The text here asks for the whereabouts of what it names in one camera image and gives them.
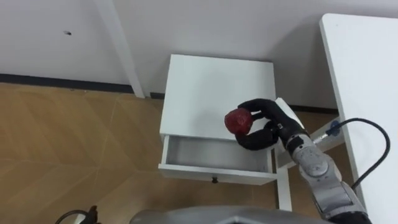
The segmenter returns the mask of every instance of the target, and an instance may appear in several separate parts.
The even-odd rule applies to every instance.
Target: white table
[[[340,119],[369,119],[391,139],[387,159],[358,192],[373,223],[397,223],[398,19],[325,14],[320,26]],[[385,140],[364,123],[350,123],[343,132],[357,179],[380,158]]]

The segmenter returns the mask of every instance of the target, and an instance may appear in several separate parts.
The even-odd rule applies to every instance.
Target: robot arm
[[[264,127],[270,136],[262,137],[263,148],[276,143],[271,135],[277,135],[289,151],[292,159],[299,165],[300,173],[307,182],[313,201],[324,220],[337,224],[370,224],[368,215],[353,189],[341,181],[341,174],[333,159],[321,152],[312,142],[306,130],[294,119],[287,116],[275,101],[256,99],[242,103],[244,108],[270,121]],[[236,135],[238,143],[249,150],[258,150],[261,139],[257,135]]]
[[[299,165],[324,220],[340,224],[371,223],[353,189],[341,181],[333,159],[321,152],[306,134],[293,135],[285,146]]]

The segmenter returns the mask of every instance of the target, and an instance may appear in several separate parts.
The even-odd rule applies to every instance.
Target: wooden floor
[[[104,224],[128,223],[143,209],[275,208],[274,183],[163,178],[157,171],[162,103],[120,93],[0,83],[0,223],[54,223],[69,210],[91,205],[98,206]],[[310,132],[335,117],[297,114]],[[345,146],[329,155],[352,183]],[[297,168],[289,175],[294,211],[317,217]]]

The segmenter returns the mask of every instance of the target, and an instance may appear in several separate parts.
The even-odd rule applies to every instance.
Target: red apple
[[[224,117],[228,131],[235,135],[246,135],[250,132],[253,120],[250,111],[244,108],[232,110]]]

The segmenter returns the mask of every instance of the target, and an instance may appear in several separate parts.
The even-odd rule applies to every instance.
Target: table top
[[[255,98],[275,100],[272,63],[172,55],[160,133],[235,140],[224,116]],[[252,130],[265,123],[256,121]]]
[[[398,212],[398,19],[325,14],[321,33],[342,120],[366,118],[391,139],[387,159],[358,188],[373,223],[396,223]],[[382,155],[386,142],[374,127],[343,129],[354,178]]]

